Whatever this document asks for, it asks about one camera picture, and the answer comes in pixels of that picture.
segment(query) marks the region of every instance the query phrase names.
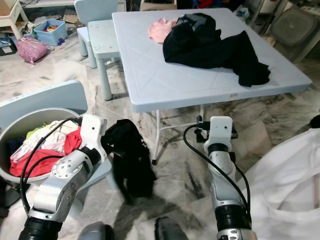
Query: white fabric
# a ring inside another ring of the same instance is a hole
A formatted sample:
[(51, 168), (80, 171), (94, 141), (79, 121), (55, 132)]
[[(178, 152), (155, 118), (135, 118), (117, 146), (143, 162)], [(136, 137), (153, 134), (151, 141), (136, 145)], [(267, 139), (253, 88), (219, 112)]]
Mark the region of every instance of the white fabric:
[(320, 129), (274, 147), (246, 173), (259, 240), (319, 239), (319, 173)]
[[(42, 137), (47, 135), (61, 122), (62, 121), (53, 121), (49, 125), (34, 132), (27, 140), (23, 142), (23, 144), (19, 147), (19, 149), (11, 155), (10, 159), (13, 160), (14, 163), (18, 163), (19, 160), (25, 154), (27, 154), (28, 152), (32, 151), (35, 148), (35, 146), (37, 145), (37, 143)], [(65, 122), (50, 136), (48, 136), (48, 138), (40, 146), (40, 149), (49, 149), (49, 150), (57, 151), (59, 153), (64, 154), (66, 136), (77, 129), (78, 129), (78, 125), (76, 123), (72, 121)]]

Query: white folding table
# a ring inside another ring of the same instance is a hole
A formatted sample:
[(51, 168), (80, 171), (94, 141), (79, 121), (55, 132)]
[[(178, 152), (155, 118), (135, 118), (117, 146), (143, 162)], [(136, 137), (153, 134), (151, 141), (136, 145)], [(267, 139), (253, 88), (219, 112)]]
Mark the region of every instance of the white folding table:
[[(244, 87), (239, 85), (238, 76), (231, 69), (201, 69), (166, 63), (163, 46), (149, 39), (148, 28), (158, 19), (193, 13), (213, 17), (216, 29), (222, 31), (221, 39), (245, 30), (258, 60), (269, 65), (270, 82)], [(132, 110), (137, 113), (156, 111), (154, 160), (161, 130), (194, 124), (160, 128), (160, 110), (304, 91), (312, 82), (226, 8), (115, 12), (112, 18)]]

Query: black cable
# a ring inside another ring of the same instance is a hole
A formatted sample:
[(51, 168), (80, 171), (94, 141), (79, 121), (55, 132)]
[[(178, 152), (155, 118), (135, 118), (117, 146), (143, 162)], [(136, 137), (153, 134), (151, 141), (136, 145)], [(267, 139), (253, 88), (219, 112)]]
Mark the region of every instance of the black cable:
[(219, 168), (216, 164), (214, 164), (208, 157), (206, 157), (204, 154), (202, 154), (199, 150), (195, 149), (186, 139), (186, 134), (187, 132), (192, 129), (192, 128), (196, 128), (197, 125), (194, 124), (194, 125), (191, 125), (191, 126), (188, 126), (185, 130), (184, 130), (184, 133), (183, 133), (183, 141), (184, 143), (192, 150), (194, 151), (196, 154), (198, 154), (200, 157), (202, 157), (205, 161), (207, 161), (211, 166), (213, 166), (222, 176), (225, 177), (225, 179), (228, 180), (228, 182), (234, 187), (234, 189), (238, 192), (238, 194), (240, 195), (241, 199), (242, 199), (242, 202), (244, 204), (244, 207), (246, 209), (246, 212), (247, 212), (247, 215), (248, 215), (248, 218), (249, 218), (249, 221), (251, 222), (251, 215), (250, 215), (250, 207), (248, 206), (248, 203), (246, 201), (246, 198), (245, 196), (243, 195), (243, 193), (241, 192), (240, 188), (234, 183), (234, 181), (227, 175), (225, 174), (225, 172), (223, 170), (221, 170), (221, 168)]
[(25, 190), (25, 186), (24, 186), (24, 176), (26, 174), (26, 170), (27, 170), (28, 164), (29, 164), (32, 156), (35, 154), (36, 150), (42, 145), (42, 143), (46, 140), (47, 137), (49, 137), (54, 131), (56, 131), (58, 128), (60, 128), (65, 122), (70, 121), (70, 120), (74, 121), (75, 119), (76, 118), (67, 118), (67, 119), (63, 120), (62, 122), (60, 122), (58, 124), (58, 126), (56, 126), (54, 129), (52, 129), (47, 135), (42, 137), (38, 141), (38, 143), (36, 144), (34, 149), (32, 150), (32, 152), (29, 155), (27, 161), (25, 162), (24, 167), (22, 169), (21, 176), (20, 176), (20, 196), (21, 196), (21, 200), (22, 200), (23, 207), (24, 207), (24, 210), (25, 210), (26, 214), (28, 214), (28, 212), (30, 210), (30, 205), (29, 205), (29, 203), (27, 201), (27, 197), (26, 197), (26, 190)]
[(249, 182), (246, 178), (246, 175), (243, 173), (243, 171), (240, 170), (240, 168), (235, 164), (233, 163), (234, 166), (235, 166), (235, 169), (240, 173), (240, 175), (243, 177), (243, 180), (245, 182), (245, 188), (246, 188), (246, 199), (247, 199), (247, 203), (248, 203), (248, 212), (250, 213), (251, 211), (251, 201), (250, 201), (250, 187), (249, 187)]
[(58, 156), (58, 155), (53, 155), (53, 156), (45, 156), (41, 159), (39, 159), (38, 161), (36, 161), (32, 166), (31, 168), (29, 169), (26, 177), (24, 178), (24, 181), (23, 181), (23, 184), (26, 185), (27, 184), (27, 181), (28, 181), (28, 178), (30, 177), (31, 175), (31, 172), (35, 169), (35, 167), (41, 163), (42, 161), (46, 160), (46, 159), (61, 159), (63, 158), (63, 156)]

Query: clothing pile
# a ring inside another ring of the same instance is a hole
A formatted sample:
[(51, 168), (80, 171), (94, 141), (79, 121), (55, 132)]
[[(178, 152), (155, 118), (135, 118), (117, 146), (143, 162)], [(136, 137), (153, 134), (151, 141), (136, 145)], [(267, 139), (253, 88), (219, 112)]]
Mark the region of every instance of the clothing pile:
[(216, 21), (203, 13), (185, 14), (166, 23), (155, 22), (149, 37), (163, 41), (163, 56), (167, 63), (213, 69), (227, 68), (239, 76), (241, 86), (263, 85), (269, 82), (267, 65), (260, 63), (246, 31), (221, 40)]
[[(50, 124), (44, 123), (41, 127), (37, 127), (28, 132), (25, 138), (20, 137), (8, 142), (8, 150), (11, 153), (10, 173), (13, 176), (21, 176), (25, 163), (39, 140), (52, 131), (59, 123), (61, 123), (61, 121), (53, 121)], [(78, 149), (82, 143), (80, 130), (81, 127), (70, 120), (60, 126), (56, 131), (49, 135), (43, 144), (35, 151), (28, 164), (25, 175), (27, 175), (32, 165), (43, 157), (65, 157), (73, 150)], [(51, 172), (51, 169), (57, 160), (57, 158), (48, 158), (41, 161), (33, 169), (30, 177), (36, 177)]]

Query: shelf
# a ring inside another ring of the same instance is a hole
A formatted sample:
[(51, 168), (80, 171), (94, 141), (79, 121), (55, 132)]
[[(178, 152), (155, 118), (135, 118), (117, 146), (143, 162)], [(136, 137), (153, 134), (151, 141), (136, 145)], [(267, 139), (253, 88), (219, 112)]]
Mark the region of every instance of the shelf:
[[(126, 0), (118, 0), (119, 4), (125, 3)], [(58, 6), (73, 6), (75, 0), (38, 0), (36, 4), (21, 4), (24, 9), (58, 7)]]

